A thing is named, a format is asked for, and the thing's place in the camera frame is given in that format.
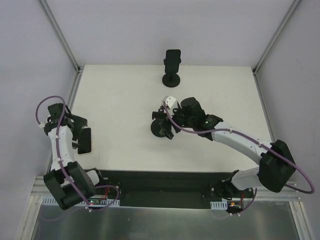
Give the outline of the black phone stand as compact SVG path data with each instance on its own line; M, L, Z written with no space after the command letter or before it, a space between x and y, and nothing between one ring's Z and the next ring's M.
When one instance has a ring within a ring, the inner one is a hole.
M175 88L181 82L178 73L165 73L162 77L162 83L168 88Z
M157 112L164 112L164 109L162 107L160 107ZM154 136L158 137L158 138L164 138L159 133L160 127L162 127L162 126L164 126L164 119L152 120L152 123L151 123L151 126L150 126L152 134Z

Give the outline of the black smartphone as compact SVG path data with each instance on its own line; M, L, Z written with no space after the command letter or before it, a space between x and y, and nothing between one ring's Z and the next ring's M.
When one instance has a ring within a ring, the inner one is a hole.
M180 49L168 49L165 53L164 72L166 74L176 74L179 71L181 63L181 50Z

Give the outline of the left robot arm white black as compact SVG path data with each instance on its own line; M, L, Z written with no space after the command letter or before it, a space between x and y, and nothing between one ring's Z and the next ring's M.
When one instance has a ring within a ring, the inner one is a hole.
M44 132L52 147L50 171L44 175L45 186L62 210L67 210L105 191L106 183L97 168L85 170L76 161L92 151L92 131L88 120L73 115L67 106L55 103L48 107Z

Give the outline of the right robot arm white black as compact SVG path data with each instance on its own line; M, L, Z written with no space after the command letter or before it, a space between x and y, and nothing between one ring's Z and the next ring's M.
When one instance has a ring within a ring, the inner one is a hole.
M267 142L238 132L222 118L206 114L194 97L178 102L174 97L166 96L151 117L151 132L158 138L171 140L175 133L190 129L192 134L226 145L257 164L251 169L237 169L218 182L213 188L221 198L231 200L243 190L257 187L279 193L296 170L285 142Z

